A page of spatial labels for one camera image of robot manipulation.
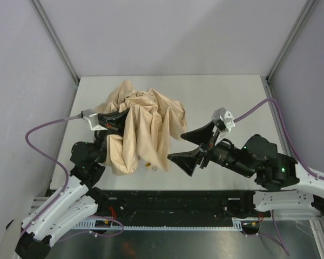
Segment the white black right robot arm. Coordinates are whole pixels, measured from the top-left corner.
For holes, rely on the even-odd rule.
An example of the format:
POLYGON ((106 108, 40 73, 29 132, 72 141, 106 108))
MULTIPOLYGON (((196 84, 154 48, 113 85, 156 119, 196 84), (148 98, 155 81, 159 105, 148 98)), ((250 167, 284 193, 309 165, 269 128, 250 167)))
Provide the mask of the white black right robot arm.
POLYGON ((324 216, 324 174, 314 173, 301 161, 278 152, 277 145, 259 134, 250 137, 242 148, 225 138, 232 122, 211 121, 199 129, 183 133, 181 138, 197 148, 172 153, 167 158, 192 176, 195 168, 212 162, 254 182, 264 191, 255 192, 255 210, 314 209, 324 216))

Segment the beige folding umbrella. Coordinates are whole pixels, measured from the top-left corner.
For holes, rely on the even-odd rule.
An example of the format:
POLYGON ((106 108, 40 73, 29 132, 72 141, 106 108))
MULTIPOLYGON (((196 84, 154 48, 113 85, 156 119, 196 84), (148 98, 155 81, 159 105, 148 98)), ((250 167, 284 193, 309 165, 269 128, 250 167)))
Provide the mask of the beige folding umbrella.
POLYGON ((171 139, 180 140, 187 132, 186 111, 181 102, 171 100, 153 88, 137 91, 129 80, 110 93, 98 113, 127 111, 123 136, 107 137, 106 166, 115 175, 135 172, 140 161, 169 171, 171 139))

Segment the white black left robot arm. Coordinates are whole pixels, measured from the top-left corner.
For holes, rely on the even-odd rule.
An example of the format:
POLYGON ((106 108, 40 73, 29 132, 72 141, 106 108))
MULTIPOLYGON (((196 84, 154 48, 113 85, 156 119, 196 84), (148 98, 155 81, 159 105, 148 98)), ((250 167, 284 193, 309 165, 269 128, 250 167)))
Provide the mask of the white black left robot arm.
POLYGON ((70 171, 56 159, 34 148, 64 171, 65 181, 35 212, 22 220, 15 249, 20 258, 46 258, 67 231, 103 206, 108 196, 95 185, 105 171, 109 153, 107 137, 123 136, 128 113, 125 110, 104 114, 89 109, 76 116, 44 123, 27 132, 25 141, 30 144, 29 136, 36 130, 59 122, 83 119, 94 131, 94 141, 79 141, 72 146, 70 160, 74 167, 70 171))

